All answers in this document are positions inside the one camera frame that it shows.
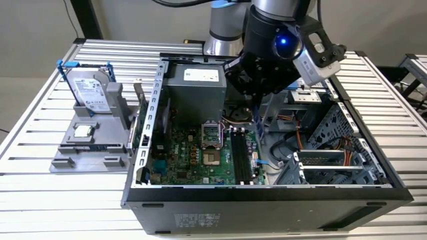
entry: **sticker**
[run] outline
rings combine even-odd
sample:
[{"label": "sticker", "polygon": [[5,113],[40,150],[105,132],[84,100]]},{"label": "sticker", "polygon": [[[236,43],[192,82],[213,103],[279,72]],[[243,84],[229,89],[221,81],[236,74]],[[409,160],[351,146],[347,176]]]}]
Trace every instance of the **sticker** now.
[{"label": "sticker", "polygon": [[76,150],[90,150],[89,146],[74,146],[73,149],[76,149]]},{"label": "sticker", "polygon": [[96,112],[109,112],[109,106],[101,83],[93,78],[74,80],[78,96],[84,106]]},{"label": "sticker", "polygon": [[184,71],[184,81],[219,82],[219,71],[215,69],[192,69]]},{"label": "sticker", "polygon": [[220,222],[219,213],[176,213],[175,223],[177,228],[211,228],[217,227]]}]

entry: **green circuit board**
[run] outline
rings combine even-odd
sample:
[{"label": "green circuit board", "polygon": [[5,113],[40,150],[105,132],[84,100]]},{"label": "green circuit board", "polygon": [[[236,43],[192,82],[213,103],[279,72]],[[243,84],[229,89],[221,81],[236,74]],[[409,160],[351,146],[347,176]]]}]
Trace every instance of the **green circuit board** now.
[{"label": "green circuit board", "polygon": [[[152,184],[161,185],[235,185],[235,166],[229,130],[223,132],[223,147],[201,149],[201,130],[173,128],[164,174],[150,178]],[[245,134],[248,151],[259,153],[255,133]],[[263,167],[253,184],[264,184]]]}]

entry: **hard drive label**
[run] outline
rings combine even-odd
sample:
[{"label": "hard drive label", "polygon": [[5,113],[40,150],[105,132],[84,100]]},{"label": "hard drive label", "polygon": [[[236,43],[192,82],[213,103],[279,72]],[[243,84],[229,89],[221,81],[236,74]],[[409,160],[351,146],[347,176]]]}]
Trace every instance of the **hard drive label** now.
[{"label": "hard drive label", "polygon": [[82,78],[74,81],[78,96],[84,106],[94,113],[109,110],[101,83],[93,78]]}]

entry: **blue drive bracket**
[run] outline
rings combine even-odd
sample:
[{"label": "blue drive bracket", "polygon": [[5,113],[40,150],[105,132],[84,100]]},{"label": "blue drive bracket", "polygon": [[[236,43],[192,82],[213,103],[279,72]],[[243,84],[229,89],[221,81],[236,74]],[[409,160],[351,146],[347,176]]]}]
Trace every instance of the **blue drive bracket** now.
[{"label": "blue drive bracket", "polygon": [[68,84],[74,102],[76,102],[76,106],[80,106],[80,103],[77,101],[77,96],[74,94],[72,85],[68,81],[66,78],[66,74],[64,72],[64,69],[72,69],[72,68],[106,68],[108,69],[108,78],[109,78],[109,82],[114,83],[116,82],[116,76],[114,76],[114,69],[113,69],[113,65],[110,64],[110,62],[108,61],[105,65],[98,65],[98,64],[80,64],[77,61],[66,61],[65,63],[62,62],[61,59],[58,59],[56,61],[56,69],[61,75],[61,78],[64,79],[64,81]]}]

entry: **gray wall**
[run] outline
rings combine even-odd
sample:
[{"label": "gray wall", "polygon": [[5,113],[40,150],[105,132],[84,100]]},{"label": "gray wall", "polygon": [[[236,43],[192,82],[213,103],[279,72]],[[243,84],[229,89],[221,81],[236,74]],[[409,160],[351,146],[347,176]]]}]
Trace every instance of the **gray wall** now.
[{"label": "gray wall", "polygon": [[62,0],[0,0],[0,77],[50,75],[74,38]]},{"label": "gray wall", "polygon": [[[175,9],[150,0],[96,2],[113,40],[181,42],[208,35],[208,4]],[[376,64],[395,65],[405,53],[427,54],[427,0],[323,0],[321,12],[331,40],[365,51]]]},{"label": "gray wall", "polygon": [[[180,43],[208,36],[208,4],[175,9],[150,0],[92,1],[106,39]],[[332,41],[365,51],[375,63],[393,65],[404,53],[427,54],[427,0],[321,2]],[[69,10],[77,23],[70,5]],[[76,37],[62,1],[0,0],[0,31],[0,77],[46,77]]]}]

